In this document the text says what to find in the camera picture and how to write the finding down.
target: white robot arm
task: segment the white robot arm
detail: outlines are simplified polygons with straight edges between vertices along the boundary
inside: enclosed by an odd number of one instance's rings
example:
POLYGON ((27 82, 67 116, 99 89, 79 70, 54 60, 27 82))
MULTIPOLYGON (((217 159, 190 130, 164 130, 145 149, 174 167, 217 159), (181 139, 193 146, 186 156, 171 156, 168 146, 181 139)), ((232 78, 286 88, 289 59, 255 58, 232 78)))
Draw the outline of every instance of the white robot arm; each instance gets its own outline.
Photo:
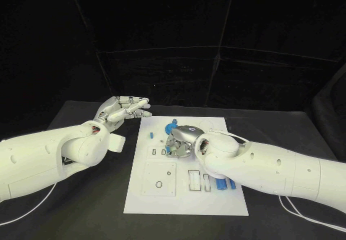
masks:
POLYGON ((95 166, 106 151, 121 152, 125 138, 111 134, 124 119, 149 117, 148 99, 111 97, 82 125, 0 142, 0 202, 27 195, 95 166))
POLYGON ((229 177, 263 193, 312 200, 346 213, 344 163, 248 141, 229 132, 210 129, 204 133, 193 126, 173 128, 165 145, 175 148, 168 156, 194 153, 211 177, 229 177))

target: silver object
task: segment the silver object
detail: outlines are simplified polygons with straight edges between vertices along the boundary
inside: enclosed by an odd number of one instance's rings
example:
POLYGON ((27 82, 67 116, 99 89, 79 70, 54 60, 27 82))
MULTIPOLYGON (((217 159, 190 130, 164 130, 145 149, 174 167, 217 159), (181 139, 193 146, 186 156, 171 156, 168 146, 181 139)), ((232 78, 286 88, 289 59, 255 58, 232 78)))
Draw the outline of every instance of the silver object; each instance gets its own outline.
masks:
POLYGON ((188 125, 173 128, 167 136, 165 147, 174 150, 167 153, 167 156, 188 157, 193 153, 196 139, 203 133, 200 128, 188 125))

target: table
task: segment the table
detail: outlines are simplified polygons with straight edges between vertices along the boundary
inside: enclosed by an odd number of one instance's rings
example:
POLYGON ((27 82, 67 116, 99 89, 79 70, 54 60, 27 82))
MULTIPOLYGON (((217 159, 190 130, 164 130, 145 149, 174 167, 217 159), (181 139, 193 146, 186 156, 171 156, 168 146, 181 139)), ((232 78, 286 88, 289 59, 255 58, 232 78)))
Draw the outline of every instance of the table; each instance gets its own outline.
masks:
MULTIPOLYGON (((82 124, 100 103, 66 101, 49 129, 82 124)), ((305 155, 335 157, 304 112, 214 109, 181 106, 149 108, 152 115, 224 117, 227 131, 249 141, 284 147, 305 155)), ((278 197, 242 187, 249 216, 124 214, 128 181, 141 120, 128 119, 113 132, 125 137, 121 153, 56 184, 34 212, 0 227, 1 240, 20 239, 344 239, 346 233, 298 218, 278 197)), ((23 215, 50 187, 0 203, 0 222, 23 215)), ((291 198, 301 214, 346 227, 346 214, 304 199, 291 198)))

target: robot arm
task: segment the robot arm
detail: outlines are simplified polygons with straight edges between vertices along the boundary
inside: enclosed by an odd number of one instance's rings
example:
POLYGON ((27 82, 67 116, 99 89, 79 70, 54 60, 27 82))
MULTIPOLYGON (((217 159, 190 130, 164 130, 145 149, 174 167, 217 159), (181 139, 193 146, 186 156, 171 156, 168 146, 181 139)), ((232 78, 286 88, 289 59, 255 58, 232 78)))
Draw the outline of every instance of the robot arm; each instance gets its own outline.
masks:
MULTIPOLYGON (((171 130, 173 135, 178 132, 177 128, 171 130)), ((191 148, 211 177, 229 177, 263 193, 312 200, 346 213, 344 163, 305 156, 211 129, 194 138, 191 148)))
POLYGON ((82 125, 10 138, 0 143, 0 201, 27 195, 95 166, 125 138, 111 134, 124 119, 149 117, 148 99, 111 97, 82 125))

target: white paper sheet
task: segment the white paper sheet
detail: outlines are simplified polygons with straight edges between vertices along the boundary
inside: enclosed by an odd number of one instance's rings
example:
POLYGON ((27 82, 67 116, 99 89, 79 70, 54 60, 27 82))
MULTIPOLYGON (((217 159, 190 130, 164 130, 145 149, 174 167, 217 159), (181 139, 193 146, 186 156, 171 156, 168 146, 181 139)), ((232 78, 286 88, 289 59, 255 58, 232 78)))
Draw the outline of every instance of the white paper sheet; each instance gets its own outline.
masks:
POLYGON ((141 119, 124 213, 248 216, 240 184, 235 183, 236 189, 230 189, 226 179, 227 189, 217 190, 216 180, 209 176, 210 191, 206 191, 206 172, 196 157, 161 155, 168 136, 164 127, 173 119, 177 119, 178 126, 196 126, 203 131, 209 128, 227 131, 222 117, 151 116, 141 119), (188 170, 198 171, 200 190, 188 188, 188 170))

